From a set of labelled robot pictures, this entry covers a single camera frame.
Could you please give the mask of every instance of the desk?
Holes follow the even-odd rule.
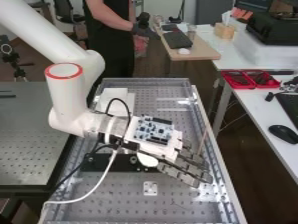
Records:
[[[221,58],[221,54],[211,48],[208,43],[200,38],[199,35],[195,36],[193,40],[193,47],[191,48],[191,54],[189,55],[181,55],[179,54],[179,49],[171,49],[167,40],[164,38],[164,33],[160,27],[153,25],[153,28],[157,32],[157,34],[161,37],[161,42],[165,46],[165,50],[168,53],[167,59],[165,59],[165,74],[171,73],[171,61],[184,61],[185,64],[188,61],[197,61],[197,60],[218,60]]]
[[[278,81],[289,81],[293,79],[290,76],[274,76]],[[222,99],[218,106],[217,118],[213,124],[214,135],[218,135],[220,127],[226,111],[226,106],[233,93],[244,106],[248,115],[250,116],[256,126],[260,129],[272,149],[274,150],[281,162],[284,163],[293,179],[298,184],[298,146],[292,145],[277,138],[268,130],[274,124],[281,124],[292,128],[297,132],[297,128],[280,105],[278,100],[274,98],[272,102],[265,101],[268,93],[281,92],[278,89],[254,89],[254,90],[236,90],[232,89],[229,84],[225,84]]]
[[[208,128],[204,158],[209,161],[214,182],[195,189],[161,173],[109,172],[103,185],[84,201],[47,207],[44,223],[76,220],[77,224],[93,221],[112,224],[125,220],[127,223],[145,224],[185,223],[188,220],[189,223],[246,224],[200,95],[188,79],[104,79],[97,96],[107,87],[128,88],[136,93],[135,115],[149,114],[173,120],[195,149],[200,133]],[[77,166],[93,144],[89,139],[77,138],[64,175]],[[77,172],[73,179],[79,177],[83,181],[69,184],[69,180],[65,190],[58,192],[52,199],[59,196],[65,200],[84,195],[99,176],[95,172]],[[144,195],[143,184],[148,180],[157,183],[159,196]]]
[[[230,70],[230,69],[264,69],[264,70],[290,70],[297,69],[297,67],[289,68],[272,65],[256,65],[236,49],[233,40],[224,40],[214,35],[214,28],[212,25],[199,25],[197,26],[197,35],[207,41],[207,43],[220,52],[221,59],[213,60],[213,64],[218,71]]]
[[[16,95],[0,99],[0,197],[34,202],[56,183],[69,135],[50,127],[46,82],[0,83],[0,91]]]

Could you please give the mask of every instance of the white box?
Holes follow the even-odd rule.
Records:
[[[233,42],[236,49],[256,65],[298,68],[298,46],[265,45],[248,31],[240,31]]]

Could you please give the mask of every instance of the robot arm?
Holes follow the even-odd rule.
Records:
[[[55,63],[46,70],[54,102],[52,128],[69,134],[116,143],[135,151],[140,162],[193,187],[212,183],[208,163],[191,150],[171,121],[149,116],[128,120],[92,113],[87,94],[103,73],[105,62],[95,51],[84,51],[23,0],[0,0],[0,23]]]

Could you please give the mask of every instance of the person's hand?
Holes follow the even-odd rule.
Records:
[[[139,35],[141,37],[149,37],[149,38],[153,38],[153,39],[157,39],[157,40],[161,39],[159,34],[156,32],[153,32],[149,27],[143,29],[143,28],[139,27],[137,23],[133,25],[132,33],[133,33],[133,35]]]

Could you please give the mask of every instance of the metal plate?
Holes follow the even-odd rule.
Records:
[[[107,87],[129,88],[129,92],[136,93],[133,114],[172,120],[177,130],[192,141],[193,149],[199,149],[205,123],[188,79],[108,79],[99,92]],[[89,140],[77,140],[67,173],[81,161],[91,146]],[[204,157],[212,167],[213,184],[201,184],[199,189],[193,189],[160,173],[111,172],[97,191],[84,201],[50,206],[47,220],[54,222],[46,223],[238,223],[209,137],[204,143]],[[64,185],[67,188],[52,199],[83,196],[100,175],[79,172],[75,175],[77,183],[69,180]],[[159,183],[159,196],[144,196],[145,181]]]
[[[0,99],[0,185],[46,185],[68,134],[48,125],[46,83],[0,83],[16,98]]]

